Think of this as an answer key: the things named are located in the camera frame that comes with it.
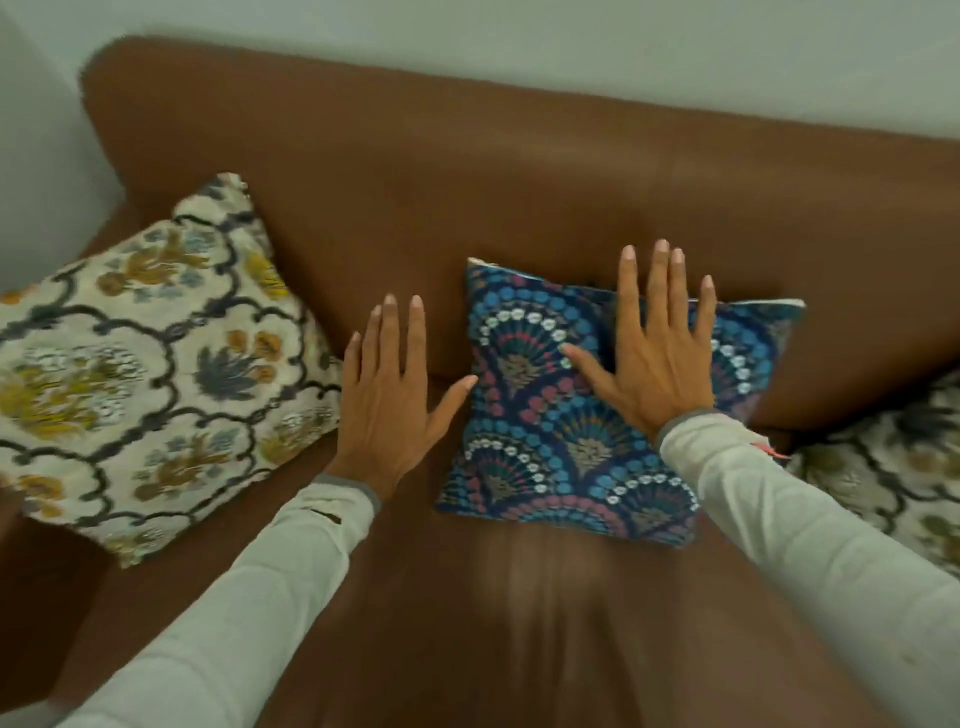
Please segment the person's left forearm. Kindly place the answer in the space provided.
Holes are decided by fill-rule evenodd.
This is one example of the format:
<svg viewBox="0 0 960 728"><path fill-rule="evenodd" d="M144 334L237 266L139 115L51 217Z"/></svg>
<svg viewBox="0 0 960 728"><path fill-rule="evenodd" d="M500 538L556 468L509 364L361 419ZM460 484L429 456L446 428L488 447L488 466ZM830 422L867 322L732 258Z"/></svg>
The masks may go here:
<svg viewBox="0 0 960 728"><path fill-rule="evenodd" d="M318 475L56 728L253 728L380 506L369 485Z"/></svg>

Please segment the person's left hand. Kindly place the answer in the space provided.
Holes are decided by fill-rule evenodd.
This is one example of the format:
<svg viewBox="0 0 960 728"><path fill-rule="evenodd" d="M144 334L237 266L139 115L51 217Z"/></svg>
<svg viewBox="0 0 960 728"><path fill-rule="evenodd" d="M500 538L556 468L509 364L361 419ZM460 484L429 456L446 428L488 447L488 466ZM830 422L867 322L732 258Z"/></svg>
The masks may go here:
<svg viewBox="0 0 960 728"><path fill-rule="evenodd" d="M426 363L426 308L421 296L409 303L407 328L400 327L400 379L378 375L380 317L383 301L371 310L362 335L359 382L342 394L335 456L323 474L363 483L382 501L444 437L430 438Z"/></svg>

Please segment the person's right hand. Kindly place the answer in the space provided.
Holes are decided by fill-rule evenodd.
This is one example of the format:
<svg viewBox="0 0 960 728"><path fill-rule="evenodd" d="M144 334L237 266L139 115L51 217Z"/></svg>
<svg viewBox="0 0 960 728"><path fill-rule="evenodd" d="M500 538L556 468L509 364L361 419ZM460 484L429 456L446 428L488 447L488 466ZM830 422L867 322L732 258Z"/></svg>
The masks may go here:
<svg viewBox="0 0 960 728"><path fill-rule="evenodd" d="M645 333L646 301L640 294L637 250L634 246L622 250L611 371L619 397L606 403L651 442L676 418L714 407L713 352L704 352L694 340L686 255L671 245L668 280L669 330L652 341Z"/></svg>

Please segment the blue fan-patterned cushion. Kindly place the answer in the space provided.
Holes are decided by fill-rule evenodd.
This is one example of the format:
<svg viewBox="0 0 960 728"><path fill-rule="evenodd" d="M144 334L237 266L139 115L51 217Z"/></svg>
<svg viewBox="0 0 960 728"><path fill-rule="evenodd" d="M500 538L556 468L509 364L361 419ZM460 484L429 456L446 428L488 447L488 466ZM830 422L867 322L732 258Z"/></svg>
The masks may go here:
<svg viewBox="0 0 960 728"><path fill-rule="evenodd" d="M617 293L477 258L465 283L478 381L437 511L672 548L693 542L694 488L561 351L579 346L614 370Z"/></svg>

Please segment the person's right forearm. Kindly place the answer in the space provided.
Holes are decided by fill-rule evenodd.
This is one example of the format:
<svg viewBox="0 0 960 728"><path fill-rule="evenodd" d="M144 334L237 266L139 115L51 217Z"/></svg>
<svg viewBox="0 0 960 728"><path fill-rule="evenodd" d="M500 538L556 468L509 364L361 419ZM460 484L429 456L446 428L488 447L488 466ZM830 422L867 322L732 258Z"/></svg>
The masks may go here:
<svg viewBox="0 0 960 728"><path fill-rule="evenodd" d="M960 581L777 464L728 416L656 447L705 513L901 728L960 728Z"/></svg>

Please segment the brown leather sofa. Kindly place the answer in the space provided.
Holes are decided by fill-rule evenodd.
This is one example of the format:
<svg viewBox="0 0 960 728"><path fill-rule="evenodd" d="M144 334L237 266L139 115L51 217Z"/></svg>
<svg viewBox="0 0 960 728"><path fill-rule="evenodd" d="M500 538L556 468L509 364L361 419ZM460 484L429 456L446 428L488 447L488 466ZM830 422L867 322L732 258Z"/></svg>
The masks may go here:
<svg viewBox="0 0 960 728"><path fill-rule="evenodd" d="M613 287L665 238L722 300L807 310L754 412L814 431L960 359L960 141L792 124L159 37L82 98L126 199L89 252L239 173L338 354L424 298L469 370L469 257ZM439 514L462 420L401 484L263 728L895 728L709 521L675 550Z"/></svg>

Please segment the cream floral cushion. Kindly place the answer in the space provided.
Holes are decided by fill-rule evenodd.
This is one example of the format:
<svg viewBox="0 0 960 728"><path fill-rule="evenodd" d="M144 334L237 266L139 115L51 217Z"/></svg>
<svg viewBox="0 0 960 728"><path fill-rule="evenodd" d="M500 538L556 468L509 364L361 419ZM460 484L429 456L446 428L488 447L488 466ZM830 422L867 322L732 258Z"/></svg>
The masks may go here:
<svg viewBox="0 0 960 728"><path fill-rule="evenodd" d="M335 431L341 361L246 183L0 295L0 486L123 568Z"/></svg>
<svg viewBox="0 0 960 728"><path fill-rule="evenodd" d="M786 468L960 581L960 366L800 447Z"/></svg>

